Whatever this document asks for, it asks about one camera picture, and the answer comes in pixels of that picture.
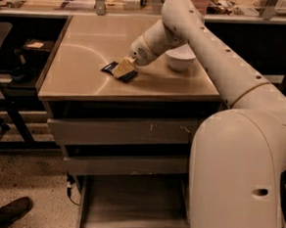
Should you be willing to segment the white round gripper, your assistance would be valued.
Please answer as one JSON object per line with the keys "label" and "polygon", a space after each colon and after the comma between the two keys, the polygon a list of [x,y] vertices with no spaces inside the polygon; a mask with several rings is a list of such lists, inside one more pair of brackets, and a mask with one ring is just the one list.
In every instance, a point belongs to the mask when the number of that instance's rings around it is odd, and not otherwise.
{"label": "white round gripper", "polygon": [[128,55],[130,57],[124,57],[112,70],[115,78],[119,79],[129,72],[134,71],[135,64],[146,67],[158,58],[148,47],[142,35],[138,36],[131,44]]}

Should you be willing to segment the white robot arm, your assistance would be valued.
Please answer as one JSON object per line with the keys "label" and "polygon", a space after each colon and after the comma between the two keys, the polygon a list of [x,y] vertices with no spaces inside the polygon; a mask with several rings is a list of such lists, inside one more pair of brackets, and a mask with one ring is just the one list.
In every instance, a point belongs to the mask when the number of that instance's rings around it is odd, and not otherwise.
{"label": "white robot arm", "polygon": [[205,27],[191,0],[166,0],[160,19],[113,74],[123,77],[182,43],[226,105],[201,123],[192,141],[190,228],[281,228],[286,97]]}

